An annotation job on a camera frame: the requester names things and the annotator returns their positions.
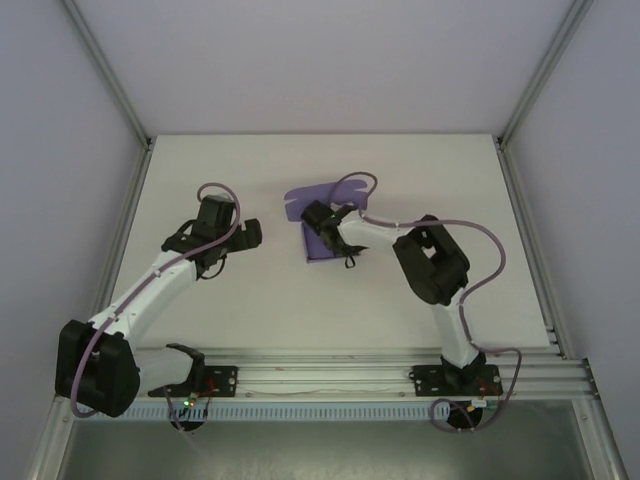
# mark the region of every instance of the white table surface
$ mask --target white table surface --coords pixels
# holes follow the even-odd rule
[[[486,346],[549,345],[489,135],[207,135],[158,137],[115,294],[150,266],[166,237],[195,218],[195,192],[205,182],[231,186],[243,219],[260,220],[264,241],[230,255],[220,277],[174,300],[141,346],[439,347],[431,309],[413,294],[395,256],[365,251],[351,270],[342,260],[305,261],[300,224],[285,215],[285,193],[354,170],[380,179],[372,214],[414,220],[429,213],[493,230],[505,244],[507,267],[469,298],[472,333]],[[448,229],[471,262],[470,282],[495,270],[490,240],[468,228]]]

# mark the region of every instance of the purple cloth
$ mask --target purple cloth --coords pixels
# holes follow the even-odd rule
[[[311,202],[314,200],[328,202],[329,193],[334,185],[335,183],[322,183],[319,185],[309,185],[308,187],[294,188],[288,191],[284,196],[284,208],[287,213],[287,220],[290,222],[301,222],[300,216]],[[366,194],[367,182],[359,179],[346,180],[336,190],[333,203],[338,205],[353,203],[366,209]],[[322,240],[305,224],[302,224],[302,241],[304,242],[307,254],[307,262],[335,258],[335,255],[324,246]]]

